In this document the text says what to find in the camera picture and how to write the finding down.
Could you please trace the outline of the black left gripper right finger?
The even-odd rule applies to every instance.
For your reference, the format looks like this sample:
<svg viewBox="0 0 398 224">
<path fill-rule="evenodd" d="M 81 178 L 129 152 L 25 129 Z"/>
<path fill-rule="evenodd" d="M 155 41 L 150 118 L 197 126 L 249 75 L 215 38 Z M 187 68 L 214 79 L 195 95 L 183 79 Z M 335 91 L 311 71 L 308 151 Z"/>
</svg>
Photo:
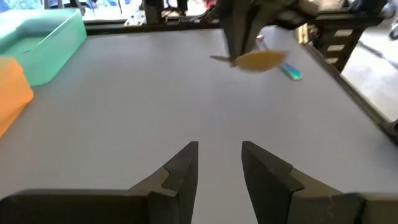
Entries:
<svg viewBox="0 0 398 224">
<path fill-rule="evenodd" d="M 242 143 L 241 159 L 258 223 L 397 223 L 397 194 L 343 193 L 251 141 Z"/>
</svg>

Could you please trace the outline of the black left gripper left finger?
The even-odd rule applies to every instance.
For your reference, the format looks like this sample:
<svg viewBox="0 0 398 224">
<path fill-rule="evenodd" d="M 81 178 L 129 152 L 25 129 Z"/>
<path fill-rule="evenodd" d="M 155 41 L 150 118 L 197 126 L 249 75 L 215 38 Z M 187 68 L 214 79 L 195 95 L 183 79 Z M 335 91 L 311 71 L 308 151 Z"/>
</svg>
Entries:
<svg viewBox="0 0 398 224">
<path fill-rule="evenodd" d="M 198 184 L 192 141 L 128 190 L 29 189 L 1 199 L 1 223 L 191 223 Z"/>
</svg>

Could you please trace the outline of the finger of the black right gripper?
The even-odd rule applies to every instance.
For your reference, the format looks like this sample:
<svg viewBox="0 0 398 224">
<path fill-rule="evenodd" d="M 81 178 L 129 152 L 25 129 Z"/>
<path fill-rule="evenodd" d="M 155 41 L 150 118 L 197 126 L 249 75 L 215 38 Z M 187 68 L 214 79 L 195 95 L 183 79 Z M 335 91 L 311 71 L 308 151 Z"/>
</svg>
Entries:
<svg viewBox="0 0 398 224">
<path fill-rule="evenodd" d="M 222 0 L 220 3 L 220 25 L 228 47 L 229 62 L 243 53 L 243 39 L 246 26 L 246 2 L 244 0 Z"/>
<path fill-rule="evenodd" d="M 261 29 L 273 21 L 280 10 L 280 4 L 275 0 L 250 0 L 245 4 L 244 53 L 248 53 L 254 47 L 256 36 Z"/>
</svg>

